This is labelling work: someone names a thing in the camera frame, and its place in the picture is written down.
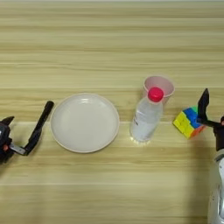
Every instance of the colorful cube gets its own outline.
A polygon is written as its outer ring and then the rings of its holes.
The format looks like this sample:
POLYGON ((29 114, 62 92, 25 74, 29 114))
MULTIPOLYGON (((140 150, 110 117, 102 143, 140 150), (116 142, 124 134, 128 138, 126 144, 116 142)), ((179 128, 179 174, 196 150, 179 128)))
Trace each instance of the colorful cube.
POLYGON ((194 137, 205 128, 205 125, 197 122, 197 116, 197 107, 187 108, 178 114, 177 118, 173 121, 173 124, 187 138, 194 137))

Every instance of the yellow cube face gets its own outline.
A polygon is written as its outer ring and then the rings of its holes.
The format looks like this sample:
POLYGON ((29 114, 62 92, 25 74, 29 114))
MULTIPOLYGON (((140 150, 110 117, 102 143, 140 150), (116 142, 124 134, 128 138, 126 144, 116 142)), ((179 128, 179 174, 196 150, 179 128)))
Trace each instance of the yellow cube face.
POLYGON ((186 128, 189 126, 190 121, 186 118, 181 122, 181 126, 185 126, 186 128))
POLYGON ((180 126, 180 123, 179 123, 179 121, 178 121, 177 119, 174 120, 173 124, 174 124, 177 128, 179 128, 179 126, 180 126))
POLYGON ((186 127, 185 127, 185 126, 180 125, 180 126, 178 127, 178 129, 180 130, 180 132, 181 132, 181 133, 184 133, 184 132, 185 132, 185 130, 186 130, 186 127))
POLYGON ((179 123, 182 123, 185 119, 187 118, 186 118, 186 114, 183 111, 181 111, 176 118, 176 120, 178 120, 179 123))
POLYGON ((194 132, 194 128, 191 124, 188 125, 188 127, 185 129, 185 136, 186 137, 190 137, 192 135, 192 133, 194 132))
POLYGON ((190 138, 192 134, 188 133, 188 132, 184 132, 183 133, 187 138, 190 138))

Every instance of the water bottle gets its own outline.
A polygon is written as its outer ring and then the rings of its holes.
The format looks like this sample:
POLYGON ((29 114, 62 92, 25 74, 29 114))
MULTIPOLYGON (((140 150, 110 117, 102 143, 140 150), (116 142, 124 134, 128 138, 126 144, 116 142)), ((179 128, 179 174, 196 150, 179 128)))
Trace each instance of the water bottle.
POLYGON ((152 87, 136 107, 136 113, 130 126, 130 134, 138 142, 151 139, 163 114, 164 92, 159 87, 152 87))

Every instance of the pink cup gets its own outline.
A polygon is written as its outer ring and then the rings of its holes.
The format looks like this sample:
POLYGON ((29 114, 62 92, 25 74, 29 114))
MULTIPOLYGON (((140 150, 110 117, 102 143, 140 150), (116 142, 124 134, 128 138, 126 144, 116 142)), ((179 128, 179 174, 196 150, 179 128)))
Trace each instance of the pink cup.
POLYGON ((153 87, 161 88, 164 91, 164 99, 162 103, 165 105, 175 91, 172 82, 164 76, 155 75, 148 77, 143 84, 143 97, 145 97, 149 90, 153 87))

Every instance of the wood grain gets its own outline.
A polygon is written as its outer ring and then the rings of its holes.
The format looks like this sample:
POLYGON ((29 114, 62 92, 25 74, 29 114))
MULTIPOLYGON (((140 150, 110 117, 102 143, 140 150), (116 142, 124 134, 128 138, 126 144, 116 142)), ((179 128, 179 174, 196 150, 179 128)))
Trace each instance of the wood grain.
POLYGON ((62 149, 50 123, 29 157, 0 170, 0 223, 171 223, 207 221, 214 134, 186 140, 173 126, 204 88, 209 118, 224 105, 224 2, 1 2, 0 118, 16 116, 24 145, 47 100, 90 92, 111 100, 121 127, 106 149, 62 149), (148 144, 130 139, 144 79, 175 84, 148 144))

